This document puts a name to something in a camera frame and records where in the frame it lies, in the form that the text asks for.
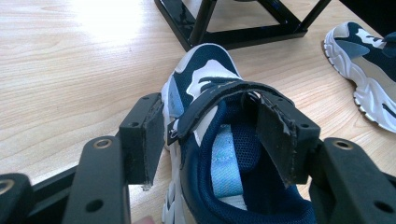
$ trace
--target sneaker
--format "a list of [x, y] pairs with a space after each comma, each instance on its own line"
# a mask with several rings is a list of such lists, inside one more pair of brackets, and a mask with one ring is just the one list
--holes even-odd
[[[246, 95], [208, 106], [207, 96], [234, 83], [246, 82], [228, 52], [203, 44], [187, 52], [163, 86], [165, 141], [172, 160], [163, 222], [315, 223], [311, 202], [295, 186], [285, 187], [259, 141], [257, 112], [241, 105]], [[183, 127], [180, 117], [196, 110], [205, 113], [187, 122], [195, 122], [194, 131], [171, 142]]]
[[355, 103], [365, 116], [396, 133], [396, 33], [381, 39], [345, 22], [326, 35], [324, 48], [341, 76], [356, 83]]

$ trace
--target black metal bracket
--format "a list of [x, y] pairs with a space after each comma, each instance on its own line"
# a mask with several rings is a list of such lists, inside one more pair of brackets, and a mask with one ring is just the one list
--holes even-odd
[[[394, 176], [353, 142], [322, 142], [319, 126], [276, 91], [258, 100], [246, 105], [258, 112], [257, 134], [285, 184], [312, 177], [318, 223], [394, 223]], [[142, 97], [116, 136], [92, 139], [77, 167], [37, 185], [26, 175], [0, 175], [0, 224], [130, 223], [128, 185], [152, 184], [164, 143], [162, 110], [159, 93]]]
[[154, 0], [177, 39], [187, 51], [202, 43], [215, 43], [237, 49], [285, 39], [303, 37], [308, 27], [331, 0], [319, 0], [303, 21], [278, 0], [257, 0], [279, 25], [252, 27], [210, 33], [207, 26], [217, 0], [203, 0], [195, 19], [181, 0]]

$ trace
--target black velcro strap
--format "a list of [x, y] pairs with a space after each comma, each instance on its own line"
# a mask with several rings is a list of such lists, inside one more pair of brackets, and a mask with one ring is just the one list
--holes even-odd
[[255, 91], [257, 93], [271, 93], [281, 97], [292, 105], [293, 101], [284, 96], [274, 88], [256, 82], [229, 82], [224, 85], [212, 87], [204, 91], [195, 101], [191, 103], [185, 113], [178, 119], [177, 139], [182, 139], [196, 129], [196, 126], [205, 115], [224, 98], [243, 93]]

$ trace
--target light wood surface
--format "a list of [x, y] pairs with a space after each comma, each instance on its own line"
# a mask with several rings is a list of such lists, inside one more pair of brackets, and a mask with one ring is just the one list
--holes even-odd
[[[186, 0], [195, 13], [197, 2]], [[301, 20], [317, 1], [282, 2]], [[255, 4], [219, 0], [209, 30], [273, 24]], [[321, 127], [322, 139], [354, 141], [382, 171], [396, 175], [395, 134], [363, 116], [353, 102], [354, 84], [323, 53], [324, 36], [344, 21], [375, 35], [334, 0], [305, 37], [230, 54], [245, 80], [292, 99]], [[160, 91], [184, 54], [152, 0], [2, 1], [0, 174], [24, 173], [35, 184], [78, 164], [84, 144], [115, 134], [141, 96]], [[169, 179], [164, 151], [152, 189], [130, 187], [133, 220], [153, 216], [161, 222]], [[308, 197], [306, 187], [301, 190]]]

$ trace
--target shoe tongue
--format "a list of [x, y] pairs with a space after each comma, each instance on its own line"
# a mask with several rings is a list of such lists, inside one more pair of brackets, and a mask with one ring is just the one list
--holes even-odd
[[225, 113], [222, 113], [222, 116], [214, 117], [214, 119], [218, 119], [214, 123], [218, 124], [215, 130], [220, 126], [230, 127], [238, 168], [242, 174], [245, 174], [252, 171], [259, 162], [262, 144], [256, 134], [253, 116], [242, 108], [239, 99], [239, 96], [235, 96], [226, 100], [226, 104], [223, 104]]
[[243, 195], [241, 174], [253, 170], [261, 155], [254, 125], [239, 105], [221, 102], [211, 128], [218, 130], [212, 146], [211, 177], [217, 198]]

